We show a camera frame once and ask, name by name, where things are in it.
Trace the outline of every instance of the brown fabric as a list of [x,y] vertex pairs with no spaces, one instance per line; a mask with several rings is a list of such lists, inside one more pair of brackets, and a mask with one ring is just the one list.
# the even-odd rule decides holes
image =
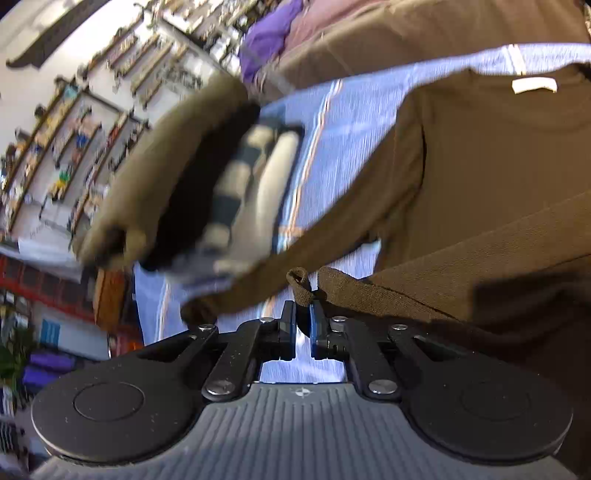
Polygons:
[[79,261],[115,270],[143,258],[201,140],[246,101],[240,81],[216,75],[162,117],[119,169],[91,229],[77,236],[74,251]]
[[[320,269],[328,314],[411,317],[551,378],[574,406],[558,458],[582,473],[591,466],[591,84],[581,71],[547,74],[557,93],[516,95],[514,77],[470,70],[412,91],[316,225],[229,291],[185,305],[183,319],[241,310],[279,290],[282,272],[314,271],[379,237],[371,277]],[[288,279],[305,311],[306,272]]]
[[[484,77],[470,70],[415,89],[351,187],[310,230],[230,290],[185,305],[183,317],[211,320],[238,312],[284,287],[290,268],[315,271],[363,241],[381,238],[379,271],[590,190],[591,164],[582,153],[591,135],[591,84],[577,66],[552,75],[557,93],[515,95],[516,77]],[[571,232],[547,246],[553,264],[576,256],[575,251],[586,254],[580,232]],[[506,266],[508,274],[539,268],[519,242],[511,237],[507,242],[520,258]],[[520,265],[523,270],[515,271]]]
[[312,0],[291,22],[290,33],[285,38],[283,55],[312,38],[315,33],[347,18],[359,9],[379,2],[389,3],[383,0]]
[[[586,203],[586,207],[580,213],[588,221],[591,214],[589,195],[582,203]],[[572,205],[576,210],[580,206]],[[546,236],[547,224],[538,224],[542,216],[530,220],[532,226],[542,226],[540,233]],[[519,224],[511,229],[520,235]],[[504,240],[504,233],[491,233],[487,238],[493,244],[500,242],[498,247],[504,244]],[[422,320],[424,328],[431,333],[553,380],[569,396],[574,408],[573,424],[557,458],[575,473],[582,473],[591,468],[587,455],[591,449],[591,384],[588,381],[591,368],[588,348],[591,342],[591,259],[585,257],[569,263],[568,269],[561,266],[497,280],[512,255],[505,255],[502,248],[497,248],[493,249],[494,254],[487,256],[489,252],[479,251],[479,243],[469,241],[438,252],[430,259],[430,268],[424,268],[424,262],[415,261],[384,270],[378,274],[380,285],[375,284],[375,275],[361,281],[324,267],[319,271],[319,290],[315,295],[322,299],[329,316],[357,316],[372,330],[382,333],[389,323],[394,322],[389,317]],[[536,248],[532,257],[545,264],[542,248]],[[446,277],[449,263],[463,261],[474,263],[482,272],[472,278],[474,288],[458,287],[457,292],[447,289],[440,301],[439,279],[430,282],[432,267],[441,268],[442,276]],[[417,295],[413,288],[405,288],[404,282],[410,271],[424,280],[422,295]],[[302,282],[292,283],[296,299],[305,302],[305,288],[301,285]],[[469,299],[468,308],[472,310],[466,321],[446,314],[445,309],[453,309],[465,299]],[[305,305],[299,305],[299,308],[305,309]]]
[[[297,89],[518,43],[589,43],[580,0],[392,0],[316,34],[262,69]],[[282,96],[270,83],[270,99]]]

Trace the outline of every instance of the store shelf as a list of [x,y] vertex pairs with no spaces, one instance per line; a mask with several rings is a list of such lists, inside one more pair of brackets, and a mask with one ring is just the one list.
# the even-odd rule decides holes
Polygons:
[[72,143],[72,140],[74,139],[74,134],[75,134],[75,130],[71,130],[68,135],[68,138],[64,142],[61,150],[57,153],[57,158],[54,159],[56,164],[58,164],[61,161],[62,156],[64,155],[64,153],[66,152],[66,150],[70,146],[70,143]]
[[156,58],[152,60],[152,62],[139,74],[138,78],[131,82],[131,95],[135,96],[137,91],[140,87],[144,84],[144,82],[148,79],[148,77],[152,74],[154,69],[160,64],[161,61],[164,60],[164,57],[168,55],[168,52],[171,48],[173,48],[174,42],[168,42],[162,50],[156,55]]
[[113,147],[115,146],[115,144],[117,143],[117,140],[121,136],[123,128],[124,128],[125,124],[127,123],[128,119],[129,119],[129,114],[127,114],[127,113],[122,113],[119,116],[119,118],[115,122],[113,128],[109,132],[107,139],[110,137],[114,128],[119,127],[119,131],[117,132],[117,134],[113,138],[111,144],[106,148],[105,152],[102,154],[100,160],[92,166],[92,168],[93,168],[92,174],[86,180],[86,182],[85,182],[86,186],[85,186],[84,192],[82,193],[82,195],[80,195],[80,198],[78,199],[78,201],[76,203],[74,216],[72,218],[72,224],[70,225],[70,232],[72,233],[72,235],[74,233],[76,233],[76,228],[78,227],[78,223],[80,222],[80,219],[82,218],[82,213],[84,212],[84,205],[86,204],[86,202],[88,201],[88,197],[90,196],[90,187],[95,182],[97,177],[99,176],[99,173],[100,173],[103,165],[105,164],[107,158],[109,158],[109,155],[111,154],[111,151],[113,150]]
[[30,148],[31,148],[31,146],[32,146],[32,144],[33,144],[33,142],[35,140],[35,137],[37,136],[37,133],[39,132],[39,130],[41,129],[41,127],[45,124],[45,122],[47,121],[47,119],[51,115],[53,109],[58,105],[58,103],[60,103],[60,101],[61,101],[61,99],[62,99],[62,97],[64,95],[64,92],[66,91],[66,87],[67,87],[67,82],[63,83],[59,87],[59,90],[58,90],[57,94],[54,95],[53,98],[51,99],[51,102],[50,102],[49,106],[47,107],[47,110],[46,110],[45,114],[37,122],[35,128],[33,129],[33,132],[29,136],[29,139],[25,143],[25,146],[23,147],[20,155],[16,159],[11,172],[8,174],[8,177],[6,179],[6,183],[4,184],[4,187],[2,188],[2,190],[4,192],[9,192],[10,191],[10,188],[12,187],[12,182],[14,182],[14,179],[15,179],[15,177],[17,175],[17,172],[18,172],[19,168],[21,167],[22,161],[24,160],[24,158],[29,153],[29,150],[30,150]]
[[58,200],[63,200],[64,198],[66,198],[66,194],[68,193],[68,189],[70,188],[70,185],[72,185],[72,180],[74,180],[74,176],[76,175],[76,172],[78,172],[78,169],[80,168],[80,164],[82,163],[82,160],[84,159],[85,155],[88,153],[88,149],[90,148],[90,144],[94,141],[94,139],[96,138],[96,134],[99,132],[99,130],[101,128],[102,128],[101,124],[95,125],[95,128],[92,131],[92,133],[88,139],[88,142],[86,143],[84,149],[82,149],[82,152],[80,153],[80,158],[78,159],[78,162],[76,164],[74,164],[74,168],[72,170],[72,173],[70,174],[70,178],[68,179],[66,186],[61,191],[61,194],[58,194],[58,196],[57,196]]
[[131,50],[138,40],[139,37],[135,34],[132,37],[127,38],[125,42],[120,45],[121,50],[119,50],[117,55],[113,59],[107,60],[107,68],[114,70],[115,65],[117,65],[117,63],[119,63],[119,61],[126,55],[126,53]]
[[150,39],[144,43],[141,48],[135,53],[133,57],[131,57],[124,65],[117,69],[117,75],[122,77],[127,77],[131,70],[133,70],[137,64],[141,61],[142,58],[153,48],[156,46],[156,43],[160,40],[160,35],[155,34],[150,37]]
[[[145,124],[141,124],[139,131],[137,133],[137,140],[135,142],[135,145],[130,149],[130,151],[127,152],[127,155],[125,156],[125,158],[117,165],[117,168],[119,168],[121,166],[121,164],[129,157],[129,155],[133,152],[134,148],[136,147],[136,145],[138,144],[139,140],[141,139],[142,135],[144,134],[144,132],[147,130]],[[98,177],[98,174],[100,173],[100,168],[97,168],[95,174],[93,175],[93,179],[92,181],[89,181],[87,183],[87,188],[85,189],[84,195],[80,200],[79,205],[77,206],[76,209],[76,216],[74,217],[73,221],[72,221],[72,234],[75,233],[76,231],[76,227],[78,226],[78,223],[80,222],[80,218],[82,218],[82,214],[84,213],[84,208],[86,206],[86,203],[88,202],[89,198],[90,198],[90,187],[91,185],[94,183],[94,181],[96,180],[96,178]],[[111,184],[113,176],[111,176],[111,178],[109,179],[109,184]]]
[[20,260],[0,255],[0,287],[79,319],[95,322],[92,304],[86,301],[83,285],[43,273]]
[[94,70],[96,67],[98,67],[98,65],[100,65],[101,63],[103,63],[107,56],[109,55],[109,53],[117,46],[121,43],[121,41],[123,41],[124,39],[127,38],[127,36],[133,32],[133,30],[135,30],[137,28],[137,26],[142,23],[142,21],[144,20],[144,13],[140,13],[138,15],[138,17],[131,23],[129,24],[127,27],[123,27],[122,29],[118,30],[117,33],[113,36],[113,39],[111,39],[111,41],[109,42],[109,44],[103,48],[101,51],[99,51],[98,53],[96,53],[91,59],[90,61],[81,68],[81,70],[84,72],[84,75],[80,74],[82,78],[86,79],[87,76],[92,72],[92,70]]
[[82,94],[82,91],[79,89],[78,93],[76,94],[76,96],[72,99],[72,101],[70,102],[70,105],[67,107],[66,111],[64,112],[63,117],[59,120],[58,124],[56,125],[55,130],[51,133],[51,136],[49,137],[45,148],[43,148],[43,151],[39,153],[39,158],[37,160],[37,162],[35,163],[35,165],[33,165],[33,168],[31,170],[31,173],[27,176],[27,179],[25,181],[25,184],[22,187],[22,193],[17,201],[17,205],[14,207],[14,212],[10,218],[10,221],[8,222],[8,226],[7,226],[7,232],[10,233],[14,227],[14,223],[17,220],[17,216],[18,216],[18,212],[21,209],[22,203],[24,201],[25,196],[27,195],[27,190],[29,189],[29,187],[31,186],[31,183],[33,182],[33,178],[35,177],[35,173],[37,172],[37,169],[39,168],[39,165],[41,165],[41,162],[43,161],[43,158],[45,157],[46,153],[47,153],[47,149],[48,147],[51,145],[51,143],[54,141],[57,133],[59,132],[60,128],[63,126],[64,122],[66,121],[66,119],[68,118],[68,116],[70,115],[70,113],[72,112],[72,109],[74,108],[74,105],[77,103],[77,101],[80,99],[80,95]]

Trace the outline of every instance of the wall shelf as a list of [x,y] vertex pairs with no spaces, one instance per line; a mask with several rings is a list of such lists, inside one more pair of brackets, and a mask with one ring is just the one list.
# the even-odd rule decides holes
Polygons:
[[150,39],[144,43],[141,48],[135,53],[133,57],[131,57],[128,61],[126,61],[123,66],[116,70],[116,75],[121,77],[127,77],[130,74],[131,70],[133,70],[137,64],[141,61],[141,59],[153,48],[156,46],[157,42],[160,40],[160,35],[152,35]]
[[6,228],[8,233],[10,233],[14,227],[14,223],[16,222],[18,212],[21,209],[22,203],[27,195],[27,190],[29,189],[29,187],[31,186],[31,183],[33,182],[33,178],[35,177],[35,173],[37,172],[37,169],[39,168],[39,165],[41,164],[43,157],[45,157],[48,147],[54,141],[57,133],[59,132],[60,128],[62,127],[62,125],[64,124],[64,122],[66,121],[66,119],[68,118],[70,113],[72,112],[72,109],[74,108],[74,105],[76,104],[76,102],[79,100],[81,94],[82,94],[82,91],[79,89],[76,96],[72,100],[70,100],[70,104],[66,107],[66,110],[64,111],[64,115],[58,121],[57,125],[55,126],[54,131],[51,133],[48,141],[46,142],[46,146],[43,148],[43,150],[41,152],[38,153],[37,161],[33,165],[29,175],[27,175],[27,179],[25,180],[25,184],[22,187],[22,192],[17,200],[16,206],[14,207],[12,216],[10,217],[10,220],[8,221],[8,225]]
[[107,136],[107,146],[106,146],[104,153],[101,155],[99,161],[96,162],[91,167],[91,170],[89,172],[90,176],[85,181],[86,185],[85,185],[84,192],[82,193],[82,195],[80,195],[80,198],[78,198],[78,201],[76,202],[76,205],[74,206],[74,213],[72,215],[70,227],[69,227],[69,231],[72,233],[72,235],[74,233],[76,233],[76,228],[78,227],[78,223],[80,222],[80,219],[82,218],[82,213],[84,212],[84,205],[86,204],[86,201],[88,200],[88,197],[90,196],[90,187],[95,182],[97,177],[99,176],[99,173],[100,173],[103,165],[105,164],[107,158],[109,158],[109,155],[111,154],[111,151],[113,150],[113,147],[115,146],[115,143],[117,142],[117,140],[121,136],[121,132],[123,131],[123,128],[124,128],[125,124],[127,123],[128,119],[129,119],[129,114],[127,114],[127,113],[122,113],[119,116],[119,118],[115,122],[113,128],[111,128],[109,135]]
[[174,42],[168,42],[162,50],[156,55],[156,58],[152,60],[152,62],[139,74],[138,78],[131,82],[131,95],[135,96],[137,91],[140,87],[144,84],[144,82],[148,79],[148,77],[152,74],[154,69],[158,66],[158,64],[164,60],[164,57],[168,55],[168,52],[171,48],[173,48]]
[[78,69],[78,75],[82,77],[83,80],[86,80],[88,75],[94,70],[98,65],[103,63],[109,53],[119,44],[122,40],[126,39],[127,36],[133,32],[137,28],[137,26],[144,20],[144,13],[141,12],[138,17],[130,23],[127,27],[119,28],[113,39],[109,42],[109,44],[103,48],[101,51],[97,52],[86,65],[80,66]]
[[9,192],[10,188],[12,187],[12,182],[14,181],[14,178],[16,177],[16,174],[18,172],[18,169],[21,167],[22,161],[23,159],[27,156],[27,154],[29,153],[29,149],[31,148],[35,137],[37,136],[37,133],[39,132],[39,130],[41,129],[41,127],[45,124],[46,120],[49,118],[49,116],[51,115],[51,112],[53,111],[53,109],[57,106],[57,104],[61,101],[61,98],[64,94],[64,92],[66,91],[66,87],[67,87],[67,81],[64,79],[65,83],[62,83],[60,87],[58,87],[58,91],[56,92],[56,94],[53,96],[53,98],[50,101],[49,106],[47,107],[45,114],[39,119],[39,121],[37,122],[35,128],[33,129],[33,132],[31,133],[31,135],[29,136],[29,140],[27,140],[27,142],[25,143],[25,146],[23,147],[22,151],[19,153],[18,158],[16,159],[14,166],[12,168],[12,170],[10,171],[10,173],[8,174],[7,178],[6,178],[6,182],[4,183],[4,186],[2,188],[2,190],[4,192]]
[[78,172],[80,164],[82,163],[82,159],[88,153],[88,150],[90,148],[90,144],[94,141],[94,139],[96,138],[96,134],[99,132],[99,130],[101,128],[102,128],[101,124],[95,125],[92,133],[90,134],[90,136],[88,138],[88,141],[86,142],[86,145],[84,146],[84,148],[80,152],[78,161],[74,163],[74,167],[72,169],[72,172],[70,173],[70,177],[68,178],[66,185],[63,187],[63,190],[61,190],[57,194],[57,200],[63,200],[66,197],[66,194],[68,193],[68,189],[70,188],[70,185],[72,185],[72,180],[74,180],[74,176],[76,175],[76,172]]

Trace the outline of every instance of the wooden shelf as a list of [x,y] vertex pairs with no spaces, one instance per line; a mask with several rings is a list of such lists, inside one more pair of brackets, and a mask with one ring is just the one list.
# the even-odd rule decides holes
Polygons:
[[76,232],[76,228],[78,227],[78,223],[80,222],[80,219],[82,218],[82,213],[84,212],[84,205],[86,204],[88,197],[90,196],[90,186],[95,182],[95,180],[99,176],[99,173],[100,173],[103,165],[105,164],[106,159],[111,154],[111,151],[113,150],[113,147],[115,146],[115,143],[117,142],[117,140],[121,136],[121,132],[123,131],[123,128],[125,127],[125,124],[127,123],[128,119],[129,119],[129,115],[127,113],[122,113],[119,116],[119,118],[115,122],[113,128],[111,128],[109,135],[107,136],[107,141],[108,141],[108,138],[110,137],[110,135],[113,132],[113,129],[115,127],[118,126],[119,131],[117,132],[117,134],[113,138],[113,141],[111,142],[111,144],[107,146],[107,148],[106,148],[105,152],[102,154],[100,160],[95,165],[92,166],[94,171],[91,174],[90,178],[85,182],[86,186],[85,186],[84,192],[82,193],[82,195],[80,195],[80,198],[79,198],[78,202],[76,203],[76,207],[75,207],[76,210],[74,211],[74,216],[72,218],[72,224],[70,225],[70,232],[72,234],[74,234]]
[[14,212],[12,213],[10,221],[8,222],[8,227],[7,227],[8,233],[10,233],[14,227],[14,223],[17,219],[18,212],[21,209],[21,206],[22,206],[25,196],[27,195],[27,190],[29,189],[29,187],[31,186],[31,183],[33,182],[33,178],[35,177],[35,173],[37,172],[39,165],[41,165],[41,162],[43,161],[43,157],[45,157],[45,154],[47,153],[48,147],[54,141],[57,133],[59,132],[60,128],[62,127],[62,125],[64,124],[64,122],[66,121],[66,119],[68,118],[70,113],[72,112],[72,109],[74,108],[74,105],[76,104],[76,102],[80,98],[81,94],[82,94],[82,91],[79,89],[76,96],[72,99],[70,105],[66,108],[66,111],[64,112],[63,117],[59,120],[58,124],[56,125],[55,130],[51,133],[51,136],[49,137],[49,139],[46,143],[46,146],[43,148],[42,152],[40,152],[38,154],[37,162],[35,163],[35,165],[33,165],[31,173],[27,176],[25,184],[22,188],[22,193],[17,201],[16,206],[14,207]]
[[156,95],[156,93],[158,93],[158,91],[160,90],[160,87],[164,83],[164,76],[166,76],[166,72],[169,71],[169,69],[173,68],[178,62],[180,62],[180,60],[188,52],[188,50],[189,50],[188,46],[182,45],[176,51],[176,53],[173,55],[173,58],[170,62],[170,66],[163,68],[162,76],[160,76],[159,78],[156,78],[148,86],[148,89],[146,90],[146,92],[139,97],[139,102],[142,105],[142,107],[144,108],[144,110],[146,110],[148,108],[148,104],[151,102],[152,98],[154,98],[154,95]]
[[[140,128],[139,128],[139,131],[138,131],[138,138],[137,138],[137,141],[135,142],[135,145],[134,145],[134,146],[131,148],[131,150],[130,150],[130,151],[127,153],[127,156],[129,156],[129,155],[130,155],[130,154],[133,152],[134,148],[136,147],[136,145],[137,145],[137,144],[138,144],[138,142],[139,142],[139,139],[142,137],[142,135],[144,134],[144,132],[145,132],[146,130],[147,130],[147,129],[146,129],[145,125],[144,125],[144,124],[142,124],[142,125],[140,126]],[[101,167],[104,165],[104,162],[105,162],[105,159],[106,159],[106,157],[107,157],[107,156],[108,156],[108,155],[105,155],[105,156],[104,156],[104,158],[102,159],[102,162],[101,162],[101,165],[100,165]],[[80,201],[79,208],[78,208],[78,209],[77,209],[77,211],[76,211],[76,216],[75,216],[75,217],[74,217],[74,219],[72,220],[72,230],[71,230],[71,232],[72,232],[72,233],[75,233],[75,231],[76,231],[76,227],[78,226],[78,223],[80,222],[80,218],[82,218],[82,213],[84,212],[84,206],[86,205],[86,202],[88,202],[88,199],[90,198],[90,185],[91,185],[92,183],[94,183],[94,181],[96,180],[96,178],[97,178],[97,176],[98,176],[99,172],[100,172],[100,168],[98,168],[98,169],[96,170],[96,175],[94,175],[94,176],[93,176],[92,182],[89,182],[89,183],[88,183],[88,187],[86,188],[86,190],[85,190],[85,192],[84,192],[84,195],[83,195],[83,197],[82,197],[82,199],[81,199],[81,201]]]
[[158,64],[164,60],[164,57],[168,55],[168,52],[173,48],[174,42],[168,42],[162,50],[158,53],[156,58],[139,74],[139,77],[131,82],[131,95],[135,96],[139,88],[144,84],[148,77],[152,74]]
[[139,37],[135,34],[133,37],[125,40],[125,42],[121,45],[121,51],[115,56],[114,59],[107,61],[107,68],[113,70],[115,68],[115,64],[117,64],[124,57],[124,55],[129,52],[129,50],[131,50],[131,47],[133,47],[138,42],[138,40]]
[[93,142],[93,140],[96,138],[96,134],[99,132],[99,130],[102,128],[101,124],[95,125],[94,130],[92,131],[88,142],[86,143],[86,145],[84,146],[84,148],[82,149],[82,152],[80,152],[80,157],[78,159],[78,162],[76,162],[74,164],[74,168],[72,170],[72,173],[70,174],[70,178],[68,179],[68,181],[66,182],[66,186],[64,187],[64,189],[61,191],[61,194],[57,195],[57,199],[58,200],[63,200],[64,198],[66,198],[66,193],[68,193],[68,189],[70,188],[70,185],[72,185],[72,180],[74,180],[74,176],[76,175],[76,172],[78,171],[80,164],[82,163],[82,160],[84,159],[85,155],[88,153],[88,150],[90,148],[90,144]]
[[53,109],[60,102],[62,96],[64,95],[64,92],[66,91],[66,87],[68,87],[67,83],[62,84],[62,86],[59,88],[59,91],[57,92],[57,94],[54,95],[53,98],[51,99],[51,102],[50,102],[49,106],[47,107],[45,114],[37,122],[35,128],[33,129],[33,132],[29,136],[29,140],[27,140],[27,142],[25,143],[25,146],[23,147],[21,153],[19,154],[18,158],[16,159],[12,170],[10,171],[10,173],[8,174],[8,176],[6,178],[6,182],[2,188],[2,190],[4,192],[10,191],[10,188],[12,187],[12,182],[14,182],[14,178],[17,175],[18,169],[20,168],[25,156],[27,156],[27,154],[29,153],[29,149],[31,148],[31,145],[34,142],[35,137],[37,136],[37,133],[39,132],[41,127],[45,124],[45,122],[49,118]]
[[127,75],[129,75],[129,72],[131,72],[131,70],[135,68],[135,66],[148,53],[148,51],[156,45],[159,39],[160,35],[152,35],[150,39],[142,45],[140,50],[137,51],[132,58],[130,58],[126,63],[124,63],[124,65],[120,69],[117,69],[117,74],[122,77],[127,77]]
[[115,48],[122,40],[126,39],[127,36],[136,29],[136,27],[144,20],[144,13],[140,13],[138,17],[131,22],[127,27],[123,27],[123,29],[118,30],[117,33],[113,36],[113,39],[109,42],[109,44],[103,48],[101,51],[97,52],[90,61],[83,66],[82,70],[84,70],[84,75],[80,75],[84,79],[95,69],[98,65],[100,65],[103,61],[105,61],[107,55]]

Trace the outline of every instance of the brown cloth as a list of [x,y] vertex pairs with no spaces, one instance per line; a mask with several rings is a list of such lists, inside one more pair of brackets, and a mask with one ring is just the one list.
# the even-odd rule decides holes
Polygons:
[[[491,346],[512,347],[503,358],[545,374],[560,366],[560,375],[548,376],[576,404],[569,442],[591,442],[591,385],[581,376],[591,368],[582,347],[591,341],[591,83],[582,70],[545,75],[556,79],[556,93],[516,95],[512,80],[523,77],[471,70],[415,89],[324,217],[230,290],[187,303],[183,319],[199,323],[242,310],[280,290],[290,268],[314,271],[381,238],[367,288],[342,274],[325,288],[321,271],[329,303],[423,321],[474,319],[494,334],[484,337]],[[537,272],[557,276],[528,281]],[[502,282],[512,278],[518,287]],[[348,284],[355,286],[350,294]],[[548,332],[552,341],[541,342]],[[567,466],[587,465],[580,450],[564,451]]]
[[[366,6],[261,69],[297,89],[519,43],[589,43],[580,0],[391,0]],[[264,82],[268,99],[282,96]]]
[[285,38],[283,55],[316,33],[378,2],[389,3],[384,0],[310,0],[291,22],[289,35]]

